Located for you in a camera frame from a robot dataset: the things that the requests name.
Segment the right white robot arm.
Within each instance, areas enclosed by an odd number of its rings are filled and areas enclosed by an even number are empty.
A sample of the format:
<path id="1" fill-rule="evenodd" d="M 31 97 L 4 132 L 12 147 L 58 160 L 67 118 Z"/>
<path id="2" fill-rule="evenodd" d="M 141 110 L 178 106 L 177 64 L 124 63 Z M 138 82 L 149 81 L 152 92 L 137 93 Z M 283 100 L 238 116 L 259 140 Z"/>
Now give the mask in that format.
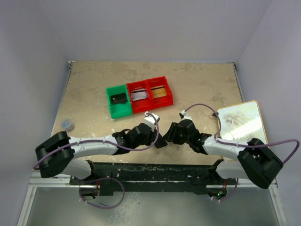
<path id="1" fill-rule="evenodd" d="M 209 172 L 209 179 L 214 184 L 220 184 L 228 178 L 242 178 L 267 189 L 283 168 L 283 162 L 268 147 L 255 147 L 263 144 L 261 140 L 251 139 L 247 143 L 250 147 L 220 144 L 213 135 L 200 133 L 188 119 L 173 122 L 163 138 L 177 145 L 188 144 L 196 153 L 229 158 L 228 161 L 222 160 Z"/>

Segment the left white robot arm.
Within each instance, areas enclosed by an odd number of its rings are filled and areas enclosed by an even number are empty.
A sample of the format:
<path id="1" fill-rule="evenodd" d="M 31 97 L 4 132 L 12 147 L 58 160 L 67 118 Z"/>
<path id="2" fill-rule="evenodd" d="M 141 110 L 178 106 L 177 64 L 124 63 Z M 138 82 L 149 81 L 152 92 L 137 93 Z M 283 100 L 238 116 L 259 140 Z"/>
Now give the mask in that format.
<path id="1" fill-rule="evenodd" d="M 96 181 L 97 173 L 94 163 L 83 160 L 83 157 L 121 155 L 139 151 L 140 146 L 147 150 L 152 146 L 162 148 L 166 145 L 167 142 L 155 126 L 145 123 L 98 138 L 70 137 L 63 131 L 56 133 L 36 148 L 38 162 L 33 168 L 40 171 L 42 178 L 65 174 L 91 185 Z"/>

